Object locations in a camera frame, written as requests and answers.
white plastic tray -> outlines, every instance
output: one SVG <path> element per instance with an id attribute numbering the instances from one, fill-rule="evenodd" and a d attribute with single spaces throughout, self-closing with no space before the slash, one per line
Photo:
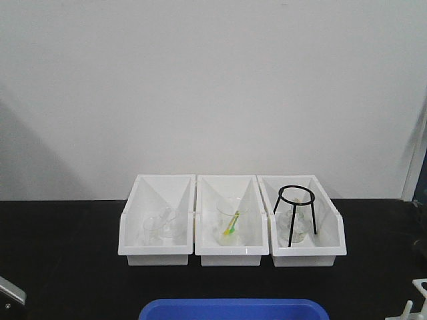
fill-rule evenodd
<path id="1" fill-rule="evenodd" d="M 121 214 L 119 255 L 129 265 L 187 265 L 193 253 L 195 175 L 138 175 Z M 146 245 L 143 222 L 171 207 L 183 221 L 179 237 Z"/>
<path id="2" fill-rule="evenodd" d="M 342 217 L 314 175 L 258 175 L 257 178 L 268 212 L 270 251 L 276 267 L 332 266 L 337 255 L 347 253 Z M 302 242 L 292 243 L 291 247 L 280 247 L 273 213 L 278 191 L 285 185 L 301 185 L 310 189 L 316 196 L 314 208 L 318 234 L 314 235 L 311 215 L 305 214 L 311 229 Z M 292 205 L 280 201 L 277 210 L 284 212 L 291 207 Z"/>
<path id="3" fill-rule="evenodd" d="M 248 208 L 250 237 L 244 245 L 220 245 L 213 236 L 219 199 L 239 198 Z M 255 175 L 198 175 L 195 210 L 195 254 L 201 265 L 260 265 L 268 255 L 268 221 Z"/>

white wall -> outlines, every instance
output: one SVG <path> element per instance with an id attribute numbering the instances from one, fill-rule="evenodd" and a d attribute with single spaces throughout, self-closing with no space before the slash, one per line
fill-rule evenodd
<path id="1" fill-rule="evenodd" d="M 315 174 L 402 194 L 425 1 L 0 2 L 0 198 L 125 199 L 138 173 Z"/>

black metal leg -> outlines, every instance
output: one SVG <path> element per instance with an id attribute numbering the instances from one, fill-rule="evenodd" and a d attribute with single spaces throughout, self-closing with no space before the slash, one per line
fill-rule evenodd
<path id="1" fill-rule="evenodd" d="M 296 215 L 296 205 L 292 208 L 292 221 L 291 221 L 291 230 L 289 232 L 289 242 L 288 247 L 291 246 L 292 242 L 292 235 L 294 234 L 294 222 L 295 222 L 295 215 Z"/>
<path id="2" fill-rule="evenodd" d="M 278 200 L 276 201 L 276 205 L 274 206 L 273 213 L 276 213 L 276 209 L 278 208 L 279 201 L 280 201 L 280 195 L 279 195 L 279 197 L 278 197 Z"/>
<path id="3" fill-rule="evenodd" d="M 313 229 L 314 229 L 314 234 L 317 235 L 318 234 L 318 230 L 316 228 L 316 218 L 314 216 L 314 203 L 310 203 L 310 205 L 312 206 L 312 217 L 313 217 Z"/>

blue plastic tub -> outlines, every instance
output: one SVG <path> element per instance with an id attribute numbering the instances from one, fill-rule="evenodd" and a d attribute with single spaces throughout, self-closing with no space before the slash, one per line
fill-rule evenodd
<path id="1" fill-rule="evenodd" d="M 305 299 L 159 299 L 139 320 L 329 320 L 317 303 Z"/>

metal ring stand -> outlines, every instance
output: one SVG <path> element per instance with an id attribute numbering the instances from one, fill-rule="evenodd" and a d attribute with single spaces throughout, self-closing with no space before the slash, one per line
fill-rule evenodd
<path id="1" fill-rule="evenodd" d="M 307 202 L 299 203 L 299 202 L 294 202 L 294 201 L 290 201 L 289 199 L 286 199 L 286 198 L 283 196 L 283 191 L 285 191 L 286 189 L 290 189 L 290 188 L 297 188 L 297 189 L 301 189 L 301 190 L 307 191 L 307 192 L 310 194 L 310 200 L 309 200 L 309 201 L 307 201 Z M 316 229 L 316 218 L 315 218 L 315 216 L 314 216 L 314 199 L 315 199 L 315 197 L 314 197 L 314 193 L 313 193 L 313 191 L 311 191 L 311 190 L 309 190 L 309 189 L 307 189 L 307 188 L 305 188 L 305 187 L 302 187 L 302 186 L 300 186 L 300 185 L 285 185 L 284 187 L 281 187 L 281 188 L 279 189 L 279 197 L 278 197 L 278 200 L 276 201 L 276 205 L 274 206 L 274 210 L 273 210 L 273 213 L 274 213 L 274 214 L 276 214 L 276 209 L 278 208 L 278 205 L 279 205 L 280 199 L 281 199 L 281 200 L 283 200 L 283 201 L 285 201 L 286 203 L 291 204 L 291 205 L 293 206 L 293 207 L 292 207 L 292 221 L 291 221 L 291 229 L 290 229 L 290 232 L 289 232 L 289 242 L 288 242 L 288 247 L 290 247 L 290 246 L 291 246 L 291 242 L 292 242 L 292 234 L 294 233 L 294 222 L 295 222 L 295 214 L 296 214 L 296 206 L 297 206 L 297 205 L 299 205 L 299 206 L 310 205 L 310 207 L 312 208 L 312 217 L 313 217 L 313 229 L 314 229 L 314 234 L 315 234 L 315 235 L 317 235 L 317 234 L 318 234 L 317 229 Z"/>

